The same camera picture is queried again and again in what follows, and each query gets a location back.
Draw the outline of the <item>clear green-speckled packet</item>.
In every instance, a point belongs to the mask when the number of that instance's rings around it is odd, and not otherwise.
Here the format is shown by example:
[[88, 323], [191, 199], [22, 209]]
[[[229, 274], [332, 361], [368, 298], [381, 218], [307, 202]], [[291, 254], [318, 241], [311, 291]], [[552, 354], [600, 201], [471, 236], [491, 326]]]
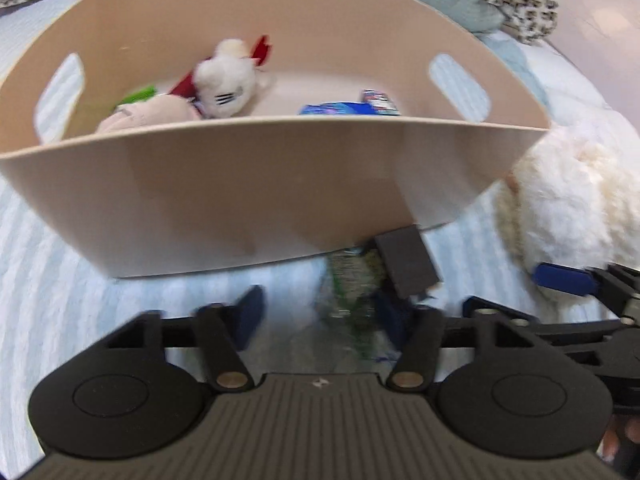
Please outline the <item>clear green-speckled packet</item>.
[[393, 364], [398, 352], [385, 340], [373, 302], [384, 278], [385, 266], [376, 249], [331, 252], [326, 256], [314, 308], [324, 324], [342, 333], [347, 348], [359, 359]]

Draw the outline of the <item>small colourful printed box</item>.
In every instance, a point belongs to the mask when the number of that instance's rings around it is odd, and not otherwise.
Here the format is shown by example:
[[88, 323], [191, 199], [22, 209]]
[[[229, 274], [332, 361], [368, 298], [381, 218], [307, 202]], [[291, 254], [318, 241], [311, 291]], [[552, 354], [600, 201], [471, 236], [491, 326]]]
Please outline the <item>small colourful printed box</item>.
[[375, 115], [399, 116], [395, 103], [384, 92], [366, 89], [361, 92], [361, 102], [367, 104]]

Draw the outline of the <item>blue tissue pack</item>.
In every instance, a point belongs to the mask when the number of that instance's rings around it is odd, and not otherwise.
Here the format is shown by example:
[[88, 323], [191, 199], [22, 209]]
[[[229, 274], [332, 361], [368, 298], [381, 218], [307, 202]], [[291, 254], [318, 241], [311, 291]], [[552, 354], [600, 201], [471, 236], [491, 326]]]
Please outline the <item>blue tissue pack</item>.
[[299, 115], [364, 115], [372, 116], [378, 112], [365, 102], [327, 102], [305, 105]]

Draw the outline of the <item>beige cloth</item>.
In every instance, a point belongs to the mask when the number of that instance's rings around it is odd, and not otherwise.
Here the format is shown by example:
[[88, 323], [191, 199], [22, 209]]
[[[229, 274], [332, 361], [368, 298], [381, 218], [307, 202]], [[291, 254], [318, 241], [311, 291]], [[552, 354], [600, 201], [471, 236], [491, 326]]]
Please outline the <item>beige cloth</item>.
[[194, 122], [201, 120], [198, 109], [182, 96], [161, 94], [146, 101], [122, 104], [114, 112], [103, 119], [96, 128], [96, 133], [148, 128], [174, 122]]

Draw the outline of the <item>green snack packet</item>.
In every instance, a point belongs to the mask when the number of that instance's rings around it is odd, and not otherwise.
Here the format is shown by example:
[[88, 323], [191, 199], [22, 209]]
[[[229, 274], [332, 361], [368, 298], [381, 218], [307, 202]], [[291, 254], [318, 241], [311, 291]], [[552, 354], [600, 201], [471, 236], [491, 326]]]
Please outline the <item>green snack packet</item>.
[[149, 101], [149, 99], [152, 99], [152, 97], [156, 95], [157, 88], [154, 86], [154, 84], [150, 84], [149, 86], [127, 94], [117, 102], [115, 107]]

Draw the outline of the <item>white Hello Kitty plush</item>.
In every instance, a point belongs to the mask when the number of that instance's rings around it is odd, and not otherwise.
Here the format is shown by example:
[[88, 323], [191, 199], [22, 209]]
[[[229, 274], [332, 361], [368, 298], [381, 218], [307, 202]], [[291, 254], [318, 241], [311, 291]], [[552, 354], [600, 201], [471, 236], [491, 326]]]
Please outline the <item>white Hello Kitty plush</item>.
[[271, 44], [261, 36], [253, 47], [243, 40], [222, 40], [213, 56], [194, 68], [192, 84], [195, 99], [206, 118], [230, 118], [253, 99], [258, 68], [270, 55]]

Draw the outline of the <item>white fluffy plush toy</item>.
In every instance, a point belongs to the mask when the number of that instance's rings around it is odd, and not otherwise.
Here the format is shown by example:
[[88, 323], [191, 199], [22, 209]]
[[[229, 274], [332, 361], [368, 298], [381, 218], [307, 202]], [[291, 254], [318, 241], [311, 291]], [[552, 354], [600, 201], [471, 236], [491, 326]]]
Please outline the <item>white fluffy plush toy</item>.
[[632, 127], [554, 125], [498, 187], [500, 234], [533, 275], [639, 266], [639, 135]]

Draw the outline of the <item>blue striped bed sheet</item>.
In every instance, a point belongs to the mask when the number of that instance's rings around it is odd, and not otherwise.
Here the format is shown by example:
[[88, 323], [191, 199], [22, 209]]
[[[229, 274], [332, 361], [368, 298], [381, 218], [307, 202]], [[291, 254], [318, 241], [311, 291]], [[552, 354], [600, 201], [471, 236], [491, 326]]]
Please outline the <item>blue striped bed sheet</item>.
[[[80, 0], [41, 0], [1, 10], [1, 79], [53, 21]], [[544, 88], [551, 117], [577, 127], [587, 139], [617, 151], [638, 151], [634, 125], [612, 107], [570, 62], [550, 47], [526, 47], [496, 32], [483, 41], [504, 58], [526, 55], [529, 76]], [[50, 140], [62, 128], [67, 101], [81, 83], [78, 62], [65, 62], [37, 112], [37, 125]], [[498, 228], [493, 185], [462, 216], [424, 233], [444, 279], [435, 306], [450, 314], [462, 300], [480, 296], [538, 315], [547, 322], [610, 318], [604, 307], [580, 300], [560, 310], [548, 301], [509, 254]], [[375, 334], [366, 352], [342, 323], [326, 324], [316, 309], [326, 276], [323, 257], [234, 271], [114, 280], [97, 271], [51, 231], [1, 177], [1, 473], [16, 479], [42, 457], [28, 422], [27, 403], [41, 378], [123, 322], [146, 310], [183, 316], [212, 302], [235, 302], [252, 285], [267, 293], [267, 311], [250, 348], [243, 352], [257, 373], [377, 372], [386, 376], [396, 352]]]

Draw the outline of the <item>dark brown small box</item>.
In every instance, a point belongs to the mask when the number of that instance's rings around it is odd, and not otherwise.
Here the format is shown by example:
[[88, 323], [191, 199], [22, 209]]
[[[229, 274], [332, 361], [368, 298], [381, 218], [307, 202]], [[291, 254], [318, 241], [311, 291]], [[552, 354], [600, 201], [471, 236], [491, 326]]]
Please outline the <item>dark brown small box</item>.
[[373, 239], [385, 271], [385, 286], [401, 300], [423, 301], [442, 280], [417, 226], [405, 226]]

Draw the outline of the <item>beige plastic storage basket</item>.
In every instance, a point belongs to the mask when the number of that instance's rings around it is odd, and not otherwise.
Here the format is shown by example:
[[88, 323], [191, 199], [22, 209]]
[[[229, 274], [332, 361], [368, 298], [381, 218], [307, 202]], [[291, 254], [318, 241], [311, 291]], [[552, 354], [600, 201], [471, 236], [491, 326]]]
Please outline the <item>beige plastic storage basket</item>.
[[[130, 91], [181, 79], [220, 40], [267, 35], [246, 116], [96, 133]], [[47, 140], [39, 105], [81, 83]], [[299, 115], [384, 92], [399, 116]], [[548, 130], [491, 50], [416, 0], [81, 0], [1, 85], [1, 171], [105, 274], [247, 266], [457, 218]]]

